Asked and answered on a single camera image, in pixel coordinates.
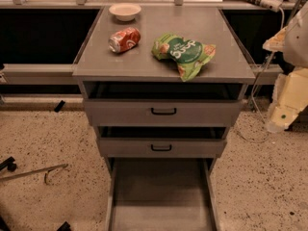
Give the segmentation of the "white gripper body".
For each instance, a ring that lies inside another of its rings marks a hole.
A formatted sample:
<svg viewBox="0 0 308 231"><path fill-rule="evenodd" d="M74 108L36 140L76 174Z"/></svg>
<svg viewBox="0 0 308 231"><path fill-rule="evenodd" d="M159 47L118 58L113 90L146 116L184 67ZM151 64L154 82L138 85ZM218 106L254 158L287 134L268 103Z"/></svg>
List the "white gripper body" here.
<svg viewBox="0 0 308 231"><path fill-rule="evenodd" d="M290 127L308 106L308 69L296 67L290 74L279 74L268 109L266 128L279 133Z"/></svg>

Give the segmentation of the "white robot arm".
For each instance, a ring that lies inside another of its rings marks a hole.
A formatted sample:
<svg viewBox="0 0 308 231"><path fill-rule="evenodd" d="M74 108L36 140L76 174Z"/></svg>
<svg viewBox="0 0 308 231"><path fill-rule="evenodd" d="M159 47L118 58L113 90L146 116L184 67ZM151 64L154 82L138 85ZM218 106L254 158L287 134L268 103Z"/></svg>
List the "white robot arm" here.
<svg viewBox="0 0 308 231"><path fill-rule="evenodd" d="M279 74L274 84L266 128L279 133L288 129L308 106L308 2L263 48L282 52L283 60L295 67L287 75Z"/></svg>

